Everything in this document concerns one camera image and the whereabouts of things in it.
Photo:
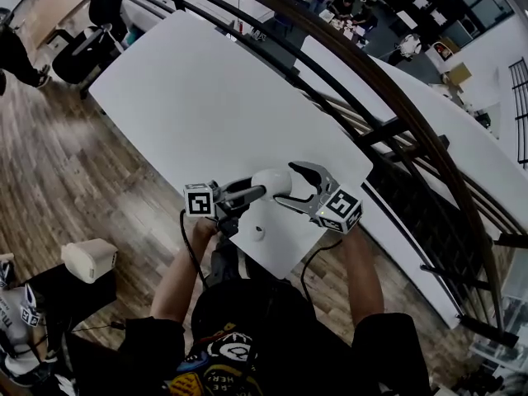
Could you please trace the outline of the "person's left hand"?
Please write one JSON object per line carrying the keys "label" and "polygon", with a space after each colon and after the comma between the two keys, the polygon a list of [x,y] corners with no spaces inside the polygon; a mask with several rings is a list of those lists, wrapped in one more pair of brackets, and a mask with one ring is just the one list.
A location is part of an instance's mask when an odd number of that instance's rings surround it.
{"label": "person's left hand", "polygon": [[199,218],[193,226],[193,237],[209,242],[219,232],[216,222],[208,218]]}

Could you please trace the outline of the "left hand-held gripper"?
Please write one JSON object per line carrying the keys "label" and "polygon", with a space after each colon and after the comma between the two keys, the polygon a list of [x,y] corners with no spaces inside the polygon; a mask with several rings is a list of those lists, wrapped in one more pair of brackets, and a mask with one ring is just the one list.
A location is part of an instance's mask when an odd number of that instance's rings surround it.
{"label": "left hand-held gripper", "polygon": [[252,178],[244,177],[219,186],[216,181],[184,186],[185,211],[189,217],[207,218],[226,237],[239,231],[239,212],[266,194],[262,185],[252,186]]}

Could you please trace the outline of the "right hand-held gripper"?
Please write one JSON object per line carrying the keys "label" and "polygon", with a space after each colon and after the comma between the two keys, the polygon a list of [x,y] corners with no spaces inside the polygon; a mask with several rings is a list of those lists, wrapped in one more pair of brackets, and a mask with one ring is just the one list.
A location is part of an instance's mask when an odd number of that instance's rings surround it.
{"label": "right hand-held gripper", "polygon": [[318,227],[347,234],[363,214],[362,200],[354,196],[351,188],[331,179],[329,171],[316,163],[289,162],[288,166],[300,174],[317,190],[306,199],[277,195],[274,201],[288,210],[309,215]]}

